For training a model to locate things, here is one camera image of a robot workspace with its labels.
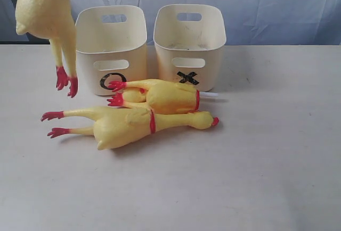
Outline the headless yellow chicken body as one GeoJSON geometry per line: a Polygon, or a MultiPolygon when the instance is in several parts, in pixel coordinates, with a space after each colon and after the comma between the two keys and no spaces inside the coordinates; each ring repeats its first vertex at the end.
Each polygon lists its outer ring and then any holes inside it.
{"type": "Polygon", "coordinates": [[[186,114],[199,109],[200,93],[192,85],[160,79],[111,81],[109,106],[145,108],[158,114],[186,114]]]}

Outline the severed chicken head with tube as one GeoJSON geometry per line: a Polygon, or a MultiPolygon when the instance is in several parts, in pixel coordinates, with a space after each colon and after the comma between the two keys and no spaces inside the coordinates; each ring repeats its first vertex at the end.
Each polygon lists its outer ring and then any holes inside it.
{"type": "Polygon", "coordinates": [[[218,93],[212,93],[212,92],[199,92],[200,98],[218,98],[218,93]]]}

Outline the cream bin marked O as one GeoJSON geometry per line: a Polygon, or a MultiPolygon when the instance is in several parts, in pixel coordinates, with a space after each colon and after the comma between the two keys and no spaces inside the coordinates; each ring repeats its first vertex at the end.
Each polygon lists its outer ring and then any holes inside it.
{"type": "Polygon", "coordinates": [[[79,13],[76,31],[77,64],[93,94],[111,95],[113,80],[147,78],[147,27],[140,7],[90,7],[79,13]]]}

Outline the yellow rubber chicken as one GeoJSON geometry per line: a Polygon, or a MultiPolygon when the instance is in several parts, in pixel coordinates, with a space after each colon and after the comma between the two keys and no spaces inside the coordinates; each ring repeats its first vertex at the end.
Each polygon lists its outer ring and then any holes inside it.
{"type": "Polygon", "coordinates": [[[70,0],[17,0],[16,33],[29,33],[50,42],[56,66],[56,88],[70,85],[68,96],[78,92],[76,28],[70,0]]]}
{"type": "Polygon", "coordinates": [[[159,114],[144,108],[114,109],[107,106],[46,112],[41,121],[65,117],[86,117],[94,124],[83,128],[52,128],[47,135],[51,138],[66,134],[92,135],[98,143],[98,150],[119,148],[168,128],[189,126],[204,130],[219,123],[219,118],[207,111],[159,114]]]}

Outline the yellow rubber chicken front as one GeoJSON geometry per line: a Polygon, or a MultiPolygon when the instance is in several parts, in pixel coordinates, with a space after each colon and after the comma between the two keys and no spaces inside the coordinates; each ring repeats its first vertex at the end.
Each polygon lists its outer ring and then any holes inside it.
{"type": "Polygon", "coordinates": [[[52,128],[47,135],[51,138],[66,134],[92,135],[98,143],[98,150],[119,148],[168,128],[189,126],[204,130],[219,123],[219,118],[207,111],[159,114],[144,108],[114,109],[107,106],[46,112],[41,121],[65,117],[86,117],[94,124],[83,128],[52,128]]]}

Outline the cream bin marked X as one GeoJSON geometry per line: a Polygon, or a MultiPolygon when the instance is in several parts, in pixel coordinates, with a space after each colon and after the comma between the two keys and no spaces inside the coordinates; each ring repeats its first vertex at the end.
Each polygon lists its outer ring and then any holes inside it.
{"type": "Polygon", "coordinates": [[[162,80],[211,90],[223,60],[226,33],[221,11],[205,4],[171,4],[159,9],[153,31],[162,80]]]}

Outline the yellow rubber chicken top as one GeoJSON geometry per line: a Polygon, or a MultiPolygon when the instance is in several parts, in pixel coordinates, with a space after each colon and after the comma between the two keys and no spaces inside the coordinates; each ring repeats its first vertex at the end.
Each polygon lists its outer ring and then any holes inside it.
{"type": "Polygon", "coordinates": [[[56,66],[56,88],[70,85],[68,96],[78,92],[76,28],[70,0],[17,0],[16,33],[29,33],[50,42],[56,66]]]}

